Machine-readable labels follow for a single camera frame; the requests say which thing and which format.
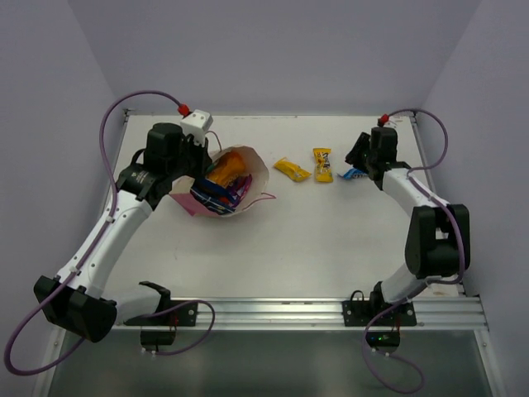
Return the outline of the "light blue white wrapper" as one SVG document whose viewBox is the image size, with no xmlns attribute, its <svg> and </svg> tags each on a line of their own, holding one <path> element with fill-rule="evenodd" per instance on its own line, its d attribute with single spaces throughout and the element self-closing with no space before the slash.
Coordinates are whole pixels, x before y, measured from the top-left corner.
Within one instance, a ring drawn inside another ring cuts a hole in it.
<svg viewBox="0 0 529 397">
<path fill-rule="evenodd" d="M 337 175 L 343 180 L 364 179 L 369 177 L 365 172 L 358 170 L 355 167 L 350 168 L 344 173 L 338 173 Z"/>
</svg>

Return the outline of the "pink beige paper bag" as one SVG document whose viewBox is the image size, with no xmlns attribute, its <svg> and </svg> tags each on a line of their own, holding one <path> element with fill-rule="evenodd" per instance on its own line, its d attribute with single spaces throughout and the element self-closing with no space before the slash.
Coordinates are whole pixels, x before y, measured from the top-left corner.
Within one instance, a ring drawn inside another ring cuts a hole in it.
<svg viewBox="0 0 529 397">
<path fill-rule="evenodd" d="M 169 193 L 190 215 L 229 218 L 259 201 L 275 198 L 266 192 L 269 170 L 254 148 L 219 148 L 211 158 L 204 177 L 183 177 Z"/>
</svg>

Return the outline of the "yellow candy bag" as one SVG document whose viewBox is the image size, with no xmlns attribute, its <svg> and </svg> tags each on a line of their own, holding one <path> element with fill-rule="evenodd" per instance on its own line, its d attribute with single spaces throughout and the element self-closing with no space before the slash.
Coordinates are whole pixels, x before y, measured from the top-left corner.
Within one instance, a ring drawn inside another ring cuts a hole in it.
<svg viewBox="0 0 529 397">
<path fill-rule="evenodd" d="M 318 183 L 332 183 L 333 174 L 331 169 L 330 148 L 314 148 L 312 150 L 315 160 L 315 180 Z"/>
</svg>

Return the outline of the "dark blue chip bag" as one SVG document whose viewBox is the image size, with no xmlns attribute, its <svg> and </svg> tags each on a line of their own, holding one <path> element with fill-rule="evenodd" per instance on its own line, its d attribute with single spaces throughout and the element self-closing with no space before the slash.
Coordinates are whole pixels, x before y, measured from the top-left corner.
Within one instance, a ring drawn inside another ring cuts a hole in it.
<svg viewBox="0 0 529 397">
<path fill-rule="evenodd" d="M 202 206 L 217 215 L 232 214 L 236 210 L 236 199 L 229 191 L 208 179 L 194 180 L 190 193 Z"/>
</svg>

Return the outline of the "yellow orange snack packet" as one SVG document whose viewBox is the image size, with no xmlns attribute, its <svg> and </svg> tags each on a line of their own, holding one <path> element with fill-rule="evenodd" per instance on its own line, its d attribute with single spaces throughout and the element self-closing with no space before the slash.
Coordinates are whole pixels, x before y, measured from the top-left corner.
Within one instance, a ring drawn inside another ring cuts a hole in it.
<svg viewBox="0 0 529 397">
<path fill-rule="evenodd" d="M 288 176 L 294 182 L 302 182 L 308 179 L 312 173 L 293 163 L 287 157 L 277 160 L 274 168 Z"/>
</svg>

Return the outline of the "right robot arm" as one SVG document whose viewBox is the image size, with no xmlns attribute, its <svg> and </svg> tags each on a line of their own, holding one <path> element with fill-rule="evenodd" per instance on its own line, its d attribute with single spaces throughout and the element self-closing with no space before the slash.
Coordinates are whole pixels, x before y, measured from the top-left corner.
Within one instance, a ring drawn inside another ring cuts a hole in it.
<svg viewBox="0 0 529 397">
<path fill-rule="evenodd" d="M 368 314 L 387 324 L 405 304 L 430 285 L 460 283 L 470 264 L 469 210 L 433 193 L 408 163 L 397 160 L 398 134 L 390 127 L 362 132 L 346 163 L 395 200 L 409 216 L 404 264 L 369 295 Z"/>
</svg>

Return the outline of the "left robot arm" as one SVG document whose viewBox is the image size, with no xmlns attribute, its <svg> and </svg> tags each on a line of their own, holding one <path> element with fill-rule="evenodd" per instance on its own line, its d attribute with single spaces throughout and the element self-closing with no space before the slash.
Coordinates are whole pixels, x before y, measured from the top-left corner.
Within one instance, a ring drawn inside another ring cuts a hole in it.
<svg viewBox="0 0 529 397">
<path fill-rule="evenodd" d="M 115 299 L 104 298 L 107 280 L 140 225 L 182 176 L 202 178 L 211 165 L 206 133 L 211 124 L 156 123 L 145 148 L 119 174 L 117 194 L 83 245 L 53 277 L 41 276 L 34 294 L 46 319 L 90 342 L 100 342 L 117 323 L 145 317 L 153 324 L 171 317 L 170 292 L 142 281 Z"/>
</svg>

